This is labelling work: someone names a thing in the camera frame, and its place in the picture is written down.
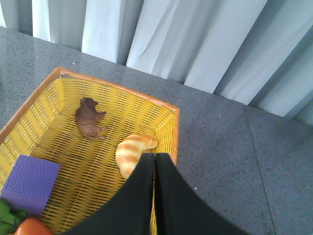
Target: yellow basket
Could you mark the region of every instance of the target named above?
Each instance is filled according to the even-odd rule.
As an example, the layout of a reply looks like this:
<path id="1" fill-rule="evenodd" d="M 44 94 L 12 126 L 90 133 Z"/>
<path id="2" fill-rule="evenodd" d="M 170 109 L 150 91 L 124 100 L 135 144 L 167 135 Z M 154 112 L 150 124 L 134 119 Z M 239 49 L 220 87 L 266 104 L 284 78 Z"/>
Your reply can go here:
<path id="1" fill-rule="evenodd" d="M 76 126 L 80 99 L 107 111 L 105 140 L 83 137 Z M 41 220 L 60 234 L 90 216 L 124 184 L 115 163 L 117 145 L 131 133 L 155 136 L 152 152 L 177 162 L 179 109 L 151 96 L 57 67 L 0 131 L 0 190 L 20 154 L 61 164 Z M 156 218 L 152 216 L 152 234 Z"/>

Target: toy food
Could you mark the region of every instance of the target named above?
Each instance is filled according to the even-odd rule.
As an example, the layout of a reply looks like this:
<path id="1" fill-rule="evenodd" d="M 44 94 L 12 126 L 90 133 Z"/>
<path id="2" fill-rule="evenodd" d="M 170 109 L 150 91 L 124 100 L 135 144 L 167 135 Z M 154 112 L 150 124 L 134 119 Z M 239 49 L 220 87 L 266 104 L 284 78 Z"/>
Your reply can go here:
<path id="1" fill-rule="evenodd" d="M 0 200 L 0 235 L 14 233 L 26 218 L 25 210 L 13 211 L 6 202 Z"/>
<path id="2" fill-rule="evenodd" d="M 27 218 L 19 225 L 14 235 L 53 235 L 53 233 L 40 220 Z"/>
<path id="3" fill-rule="evenodd" d="M 150 135 L 131 134 L 126 137 L 117 146 L 115 154 L 115 161 L 121 175 L 128 179 L 139 161 L 141 152 L 156 146 L 157 139 Z"/>

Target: orange toy fruit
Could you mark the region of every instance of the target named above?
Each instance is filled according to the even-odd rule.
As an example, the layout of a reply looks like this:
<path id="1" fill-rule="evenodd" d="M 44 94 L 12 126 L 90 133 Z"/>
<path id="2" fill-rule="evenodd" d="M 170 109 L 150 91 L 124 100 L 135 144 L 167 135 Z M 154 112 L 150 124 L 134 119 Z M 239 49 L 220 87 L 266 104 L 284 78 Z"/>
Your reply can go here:
<path id="1" fill-rule="evenodd" d="M 53 235 L 53 233 L 40 220 L 27 218 L 19 225 L 14 235 Z"/>

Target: purple block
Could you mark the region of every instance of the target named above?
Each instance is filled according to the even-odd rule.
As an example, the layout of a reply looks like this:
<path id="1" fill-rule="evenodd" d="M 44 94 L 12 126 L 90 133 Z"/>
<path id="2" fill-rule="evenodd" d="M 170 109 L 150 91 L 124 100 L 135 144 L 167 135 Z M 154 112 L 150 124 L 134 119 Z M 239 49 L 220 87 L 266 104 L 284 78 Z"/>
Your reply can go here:
<path id="1" fill-rule="evenodd" d="M 29 215 L 41 215 L 51 194 L 60 164 L 20 155 L 3 186 L 1 199 Z"/>

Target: gray floor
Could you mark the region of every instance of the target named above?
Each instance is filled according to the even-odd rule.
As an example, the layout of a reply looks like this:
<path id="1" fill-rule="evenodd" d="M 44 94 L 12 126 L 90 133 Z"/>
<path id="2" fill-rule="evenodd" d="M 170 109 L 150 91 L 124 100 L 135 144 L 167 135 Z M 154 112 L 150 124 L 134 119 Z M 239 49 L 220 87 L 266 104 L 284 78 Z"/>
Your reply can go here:
<path id="1" fill-rule="evenodd" d="M 0 128 L 57 66 L 178 106 L 178 169 L 232 223 L 313 234 L 312 127 L 0 27 Z"/>

